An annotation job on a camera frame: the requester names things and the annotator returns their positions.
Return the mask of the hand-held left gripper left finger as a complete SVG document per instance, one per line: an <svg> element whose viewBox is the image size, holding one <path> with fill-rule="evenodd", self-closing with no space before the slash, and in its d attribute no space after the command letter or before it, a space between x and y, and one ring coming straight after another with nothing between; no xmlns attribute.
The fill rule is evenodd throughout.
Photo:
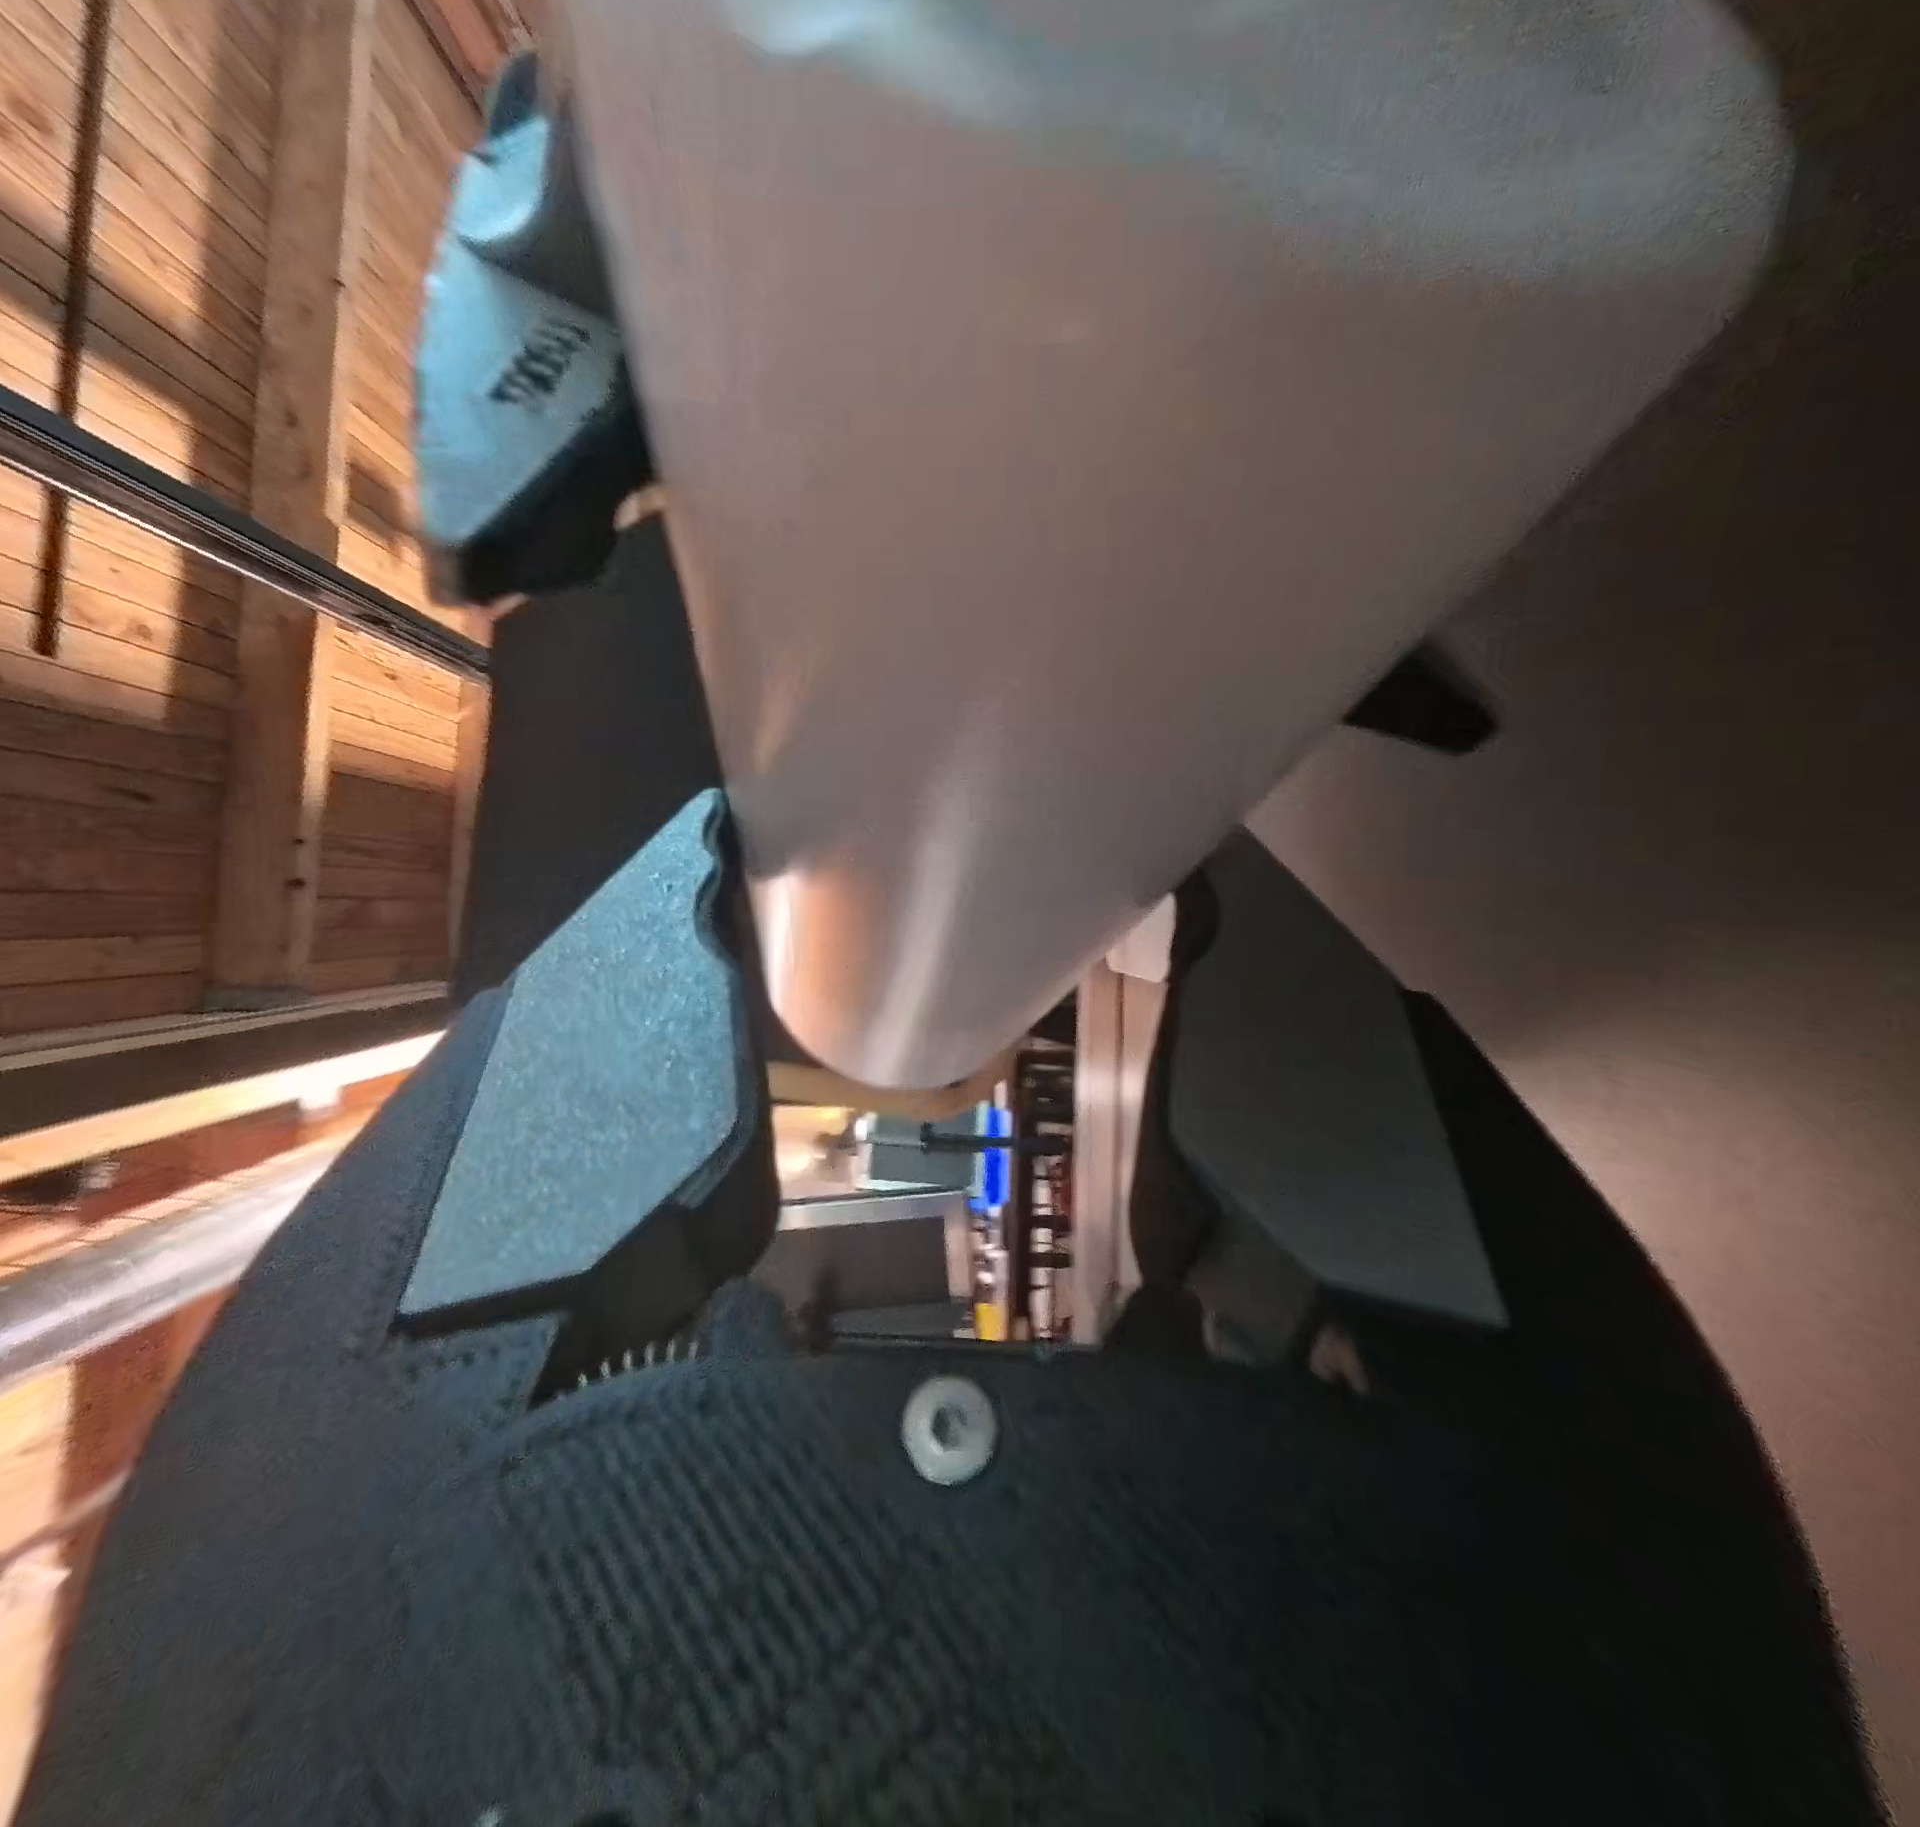
<svg viewBox="0 0 1920 1827"><path fill-rule="evenodd" d="M652 1350L762 1259L781 1187L736 879L698 790L508 980L402 1334L552 1316L562 1350Z"/></svg>

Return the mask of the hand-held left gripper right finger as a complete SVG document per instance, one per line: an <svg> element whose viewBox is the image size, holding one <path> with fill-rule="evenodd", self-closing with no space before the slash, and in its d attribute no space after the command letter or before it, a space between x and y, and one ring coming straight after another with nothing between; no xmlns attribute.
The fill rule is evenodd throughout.
<svg viewBox="0 0 1920 1827"><path fill-rule="evenodd" d="M1208 1355L1508 1327L1406 990L1249 832L1174 894L1127 1197L1142 1292Z"/></svg>

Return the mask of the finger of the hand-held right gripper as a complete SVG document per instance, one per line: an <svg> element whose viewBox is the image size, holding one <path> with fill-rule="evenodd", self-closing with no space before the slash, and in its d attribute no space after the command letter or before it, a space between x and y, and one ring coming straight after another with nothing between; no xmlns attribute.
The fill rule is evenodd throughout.
<svg viewBox="0 0 1920 1827"><path fill-rule="evenodd" d="M1466 758L1499 734L1499 711L1439 640L1423 640L1357 705L1342 727L1445 758Z"/></svg>
<svg viewBox="0 0 1920 1827"><path fill-rule="evenodd" d="M492 85L422 289L417 510L451 607L589 585L656 462L573 113L534 49Z"/></svg>

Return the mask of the white bottle black lid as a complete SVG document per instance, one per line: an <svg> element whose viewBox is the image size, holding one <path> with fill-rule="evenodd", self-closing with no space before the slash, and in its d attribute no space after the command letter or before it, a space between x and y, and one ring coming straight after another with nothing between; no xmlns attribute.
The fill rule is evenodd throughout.
<svg viewBox="0 0 1920 1827"><path fill-rule="evenodd" d="M1739 311L1726 0L552 0L765 986L1064 999Z"/></svg>

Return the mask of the silver metal pipe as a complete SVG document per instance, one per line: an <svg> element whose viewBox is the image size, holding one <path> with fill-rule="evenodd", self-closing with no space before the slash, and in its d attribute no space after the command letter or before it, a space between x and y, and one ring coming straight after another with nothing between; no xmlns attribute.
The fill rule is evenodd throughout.
<svg viewBox="0 0 1920 1827"><path fill-rule="evenodd" d="M343 1140L293 1149L8 1275L2 1390L36 1381L238 1282L343 1153Z"/></svg>

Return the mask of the black ceiling rail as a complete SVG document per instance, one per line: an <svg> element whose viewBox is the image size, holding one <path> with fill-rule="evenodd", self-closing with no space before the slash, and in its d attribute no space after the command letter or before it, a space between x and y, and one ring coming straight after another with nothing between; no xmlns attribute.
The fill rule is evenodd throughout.
<svg viewBox="0 0 1920 1827"><path fill-rule="evenodd" d="M477 640L14 390L2 390L2 460L45 488L391 649L461 678L492 676L489 652Z"/></svg>

